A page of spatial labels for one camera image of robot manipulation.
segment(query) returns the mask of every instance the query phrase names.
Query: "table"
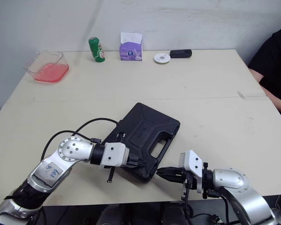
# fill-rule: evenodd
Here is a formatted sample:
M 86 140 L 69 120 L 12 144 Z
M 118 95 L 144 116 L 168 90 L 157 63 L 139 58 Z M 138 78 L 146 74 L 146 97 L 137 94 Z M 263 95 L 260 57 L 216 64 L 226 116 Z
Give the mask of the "table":
M 122 119 L 142 102 L 181 122 L 159 167 L 177 166 L 189 149 L 209 169 L 243 171 L 261 195 L 281 194 L 281 116 L 235 50 L 197 50 L 190 59 L 120 61 L 107 52 L 95 63 L 90 52 L 65 52 L 69 73 L 57 84 L 37 83 L 25 74 L 0 111 L 0 202 L 38 164 L 56 132 L 76 129 L 96 117 Z M 113 124 L 99 121 L 81 132 L 104 139 Z M 66 137 L 60 135 L 47 153 Z M 84 205 L 179 200 L 182 185 L 154 176 L 141 183 L 116 169 L 78 163 L 45 205 Z M 201 199 L 196 191 L 190 200 Z

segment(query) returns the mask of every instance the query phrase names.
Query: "green can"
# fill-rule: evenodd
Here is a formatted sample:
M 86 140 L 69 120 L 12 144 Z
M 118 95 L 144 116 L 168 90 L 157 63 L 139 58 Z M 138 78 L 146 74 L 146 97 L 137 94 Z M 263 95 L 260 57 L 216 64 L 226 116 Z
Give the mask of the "green can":
M 92 37 L 89 39 L 89 47 L 96 62 L 103 62 L 105 60 L 104 51 L 97 37 Z

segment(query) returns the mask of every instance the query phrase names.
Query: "label on robot arm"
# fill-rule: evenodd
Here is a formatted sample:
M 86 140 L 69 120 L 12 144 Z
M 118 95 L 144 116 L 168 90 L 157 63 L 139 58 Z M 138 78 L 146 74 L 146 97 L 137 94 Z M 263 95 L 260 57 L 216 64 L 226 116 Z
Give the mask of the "label on robot arm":
M 42 168 L 36 170 L 34 175 L 50 187 L 53 187 L 62 173 L 62 169 L 60 169 L 55 163 L 50 162 L 48 165 L 44 165 Z

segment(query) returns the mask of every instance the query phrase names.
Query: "person's arm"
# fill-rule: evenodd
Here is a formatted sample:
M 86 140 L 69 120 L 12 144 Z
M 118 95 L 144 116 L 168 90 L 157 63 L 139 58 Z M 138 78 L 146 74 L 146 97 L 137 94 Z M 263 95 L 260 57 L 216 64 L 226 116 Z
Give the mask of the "person's arm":
M 250 72 L 252 73 L 253 77 L 255 78 L 256 81 L 260 82 L 261 79 L 263 78 L 263 75 L 256 72 L 253 69 L 249 69 Z M 277 98 L 275 95 L 273 95 L 271 92 L 269 92 L 267 89 L 261 86 L 263 91 L 266 93 L 266 95 L 270 98 L 272 103 L 276 106 L 276 108 L 281 112 L 281 99 Z

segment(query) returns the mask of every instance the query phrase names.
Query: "black cable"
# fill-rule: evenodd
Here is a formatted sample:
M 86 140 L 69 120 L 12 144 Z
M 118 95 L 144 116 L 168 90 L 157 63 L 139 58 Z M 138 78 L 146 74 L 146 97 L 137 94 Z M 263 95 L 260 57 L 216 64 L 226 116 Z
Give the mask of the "black cable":
M 44 225 L 47 225 L 47 215 L 46 215 L 45 209 L 42 207 L 41 211 L 43 213 Z
M 188 195 L 189 195 L 189 187 L 186 187 L 185 199 L 184 199 L 184 215 L 185 215 L 185 218 L 186 218 L 186 221 L 188 222 L 188 224 L 193 225 L 192 222 L 191 222 L 190 215 L 188 213 L 188 210 L 189 210 L 188 209 Z
M 234 225 L 234 224 L 240 224 L 240 221 L 239 221 L 239 220 L 235 220 L 235 221 L 232 221 L 232 222 L 230 223 L 230 225 Z
M 84 128 L 86 125 L 88 125 L 89 123 L 92 123 L 92 122 L 95 122 L 95 121 L 98 121 L 98 120 L 105 120 L 105 121 L 109 121 L 109 122 L 113 122 L 115 123 L 118 127 L 119 127 L 119 132 L 123 131 L 122 129 L 122 126 L 116 122 L 115 120 L 112 120 L 112 119 L 109 119 L 109 118 L 95 118 L 95 119 L 92 119 L 90 121 L 87 121 L 85 124 L 81 125 L 77 130 L 76 132 L 79 132 L 82 128 Z
M 65 211 L 63 212 L 63 214 L 61 215 L 61 217 L 59 218 L 59 220 L 57 221 L 56 225 L 60 224 L 62 218 L 65 216 L 65 214 L 67 213 L 68 209 L 70 206 L 67 206 L 67 208 L 65 209 Z
M 206 216 L 210 216 L 210 217 L 212 217 L 212 215 L 211 215 L 211 214 L 208 214 L 208 213 L 200 213 L 200 214 L 194 215 L 194 216 L 193 216 L 193 217 L 191 217 L 191 218 L 195 218 L 195 217 L 202 216 L 202 215 L 206 215 Z
M 229 208 L 228 208 L 228 202 L 227 202 L 227 199 L 221 195 L 221 198 L 224 200 L 225 202 L 225 207 L 226 207 L 226 225 L 230 225 L 230 222 L 229 222 Z
M 88 137 L 86 137 L 86 136 L 84 136 L 84 135 L 82 135 L 82 134 L 80 134 L 80 133 L 78 133 L 78 132 L 76 132 L 76 131 L 72 131 L 72 130 L 62 130 L 62 131 L 59 131 L 59 132 L 57 132 L 55 135 L 53 135 L 53 136 L 50 138 L 50 140 L 48 141 L 48 143 L 46 144 L 46 146 L 45 146 L 45 148 L 44 148 L 44 150 L 43 150 L 42 156 L 41 156 L 41 161 L 44 159 L 45 154 L 46 154 L 46 151 L 47 151 L 47 148 L 49 147 L 51 141 L 52 141 L 57 135 L 60 135 L 60 134 L 62 134 L 62 133 L 73 133 L 73 134 L 76 133 L 77 135 L 79 135 L 80 137 L 83 137 L 84 139 L 86 139 L 86 140 L 88 140 L 88 141 L 91 140 L 90 138 L 88 138 Z

